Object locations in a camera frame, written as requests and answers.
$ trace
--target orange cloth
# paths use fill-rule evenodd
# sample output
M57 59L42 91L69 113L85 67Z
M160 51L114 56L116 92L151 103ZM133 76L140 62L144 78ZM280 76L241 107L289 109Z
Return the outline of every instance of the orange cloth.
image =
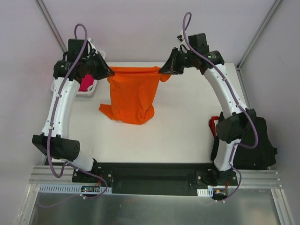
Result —
M110 84L112 105L101 104L99 110L112 120L143 124L154 116L152 105L159 81L170 75L159 74L159 67L111 67L114 76Z

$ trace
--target pink cloth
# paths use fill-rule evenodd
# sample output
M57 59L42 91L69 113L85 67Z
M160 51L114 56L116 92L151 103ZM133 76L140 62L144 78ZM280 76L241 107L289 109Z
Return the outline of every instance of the pink cloth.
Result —
M94 84L94 78L92 77L92 75L87 74L81 81L80 87L79 87L79 91L88 91L89 87L92 86Z

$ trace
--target black bag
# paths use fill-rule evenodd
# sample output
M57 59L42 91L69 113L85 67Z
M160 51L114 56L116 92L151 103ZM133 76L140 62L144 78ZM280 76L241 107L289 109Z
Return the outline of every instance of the black bag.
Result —
M224 119L221 113L219 122ZM262 117L255 117L254 126L258 134L258 145L254 149L237 147L233 165L237 169L265 170L268 166L276 163L275 155L277 149L274 148L268 139L267 122ZM253 145L255 142L254 132L250 123L246 125L245 132L241 137L241 142L246 145ZM216 136L210 159L214 161L218 153L219 138Z

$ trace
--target metal frame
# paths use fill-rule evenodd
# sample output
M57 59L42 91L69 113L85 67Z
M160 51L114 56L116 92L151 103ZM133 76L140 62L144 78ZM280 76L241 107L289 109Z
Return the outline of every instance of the metal frame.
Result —
M248 106L251 105L248 95L243 83L243 80L240 75L240 69L244 65L245 61L249 57L250 53L252 52L254 46L256 45L257 41L263 34L265 28L271 21L272 17L274 16L275 12L278 10L280 4L283 0L275 0L273 5L271 6L270 10L268 11L267 15L265 16L264 20L262 21L260 27L258 28L257 32L255 33L254 37L252 38L249 46L247 47L240 63L237 66L237 74L238 78L242 87L242 91L245 97L246 104ZM58 45L60 46L63 52L67 51L67 48L43 2L43 0L35 0L38 7L41 10L42 15L44 16L51 32L53 33L54 37L56 38ZM55 169L60 170L61 166L55 166ZM280 223L283 225L294 225L295 222L291 215L291 211L288 207L285 193L282 185L282 181L279 177L277 171L274 170L266 170L266 171L247 171L242 170L242 184L240 188L258 188L258 189L271 189L272 195L274 198L274 203L277 209L277 213L280 219ZM20 214L17 219L17 224L19 225L28 225L30 222L30 217L33 213L35 200L40 190L41 185L43 187L47 187L47 185L63 185L63 186L75 186L75 185L86 185L86 183L72 183L72 176L73 176L73 168L66 167L64 175L61 179L56 179L48 166L35 166L29 181L28 185L28 192L26 194L23 207L21 207Z

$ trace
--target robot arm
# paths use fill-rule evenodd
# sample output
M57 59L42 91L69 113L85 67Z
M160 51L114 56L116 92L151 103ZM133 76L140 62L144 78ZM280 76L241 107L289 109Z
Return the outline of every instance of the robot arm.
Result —
M75 59L77 58L84 40L70 39L68 41L68 52L64 53L63 60L59 60L54 66L54 90L52 102L46 123L42 129L41 135L34 135L32 143L44 154L47 155L47 139L49 129L50 137L50 154L54 159L72 162L72 165L91 171L96 160L88 157L80 152L80 143L76 140L69 139L69 123L73 107L73 102L77 91L80 87L82 78L87 74L91 74L94 79L101 80L113 75L114 72L108 67L93 44L87 43L81 59L72 70L70 76L66 80L60 95L59 88ZM51 127L51 117L57 97L56 112Z
M162 74L176 75L183 74L184 68L194 67L199 69L201 74L204 75L212 86L221 104L225 119L216 126L216 133L220 139L220 143L217 157L214 160L215 170L206 180L205 177L202 177L204 182L215 186L218 179L231 173L231 165L229 162L231 161L232 163L237 148L236 143L240 142L241 136L248 123L248 119L241 108L248 113L252 120L256 116L256 113L254 109L247 109L246 104L242 102L241 98L233 88L221 54L218 51L209 51L205 34L201 33L189 36L188 40L190 45L198 53L216 65L216 67L225 75L225 79L221 77L215 68L192 51L187 50L187 52L183 52L178 48L173 48L169 59L159 72ZM233 88L233 93L238 99L239 105L235 103L231 91L225 82L226 80Z

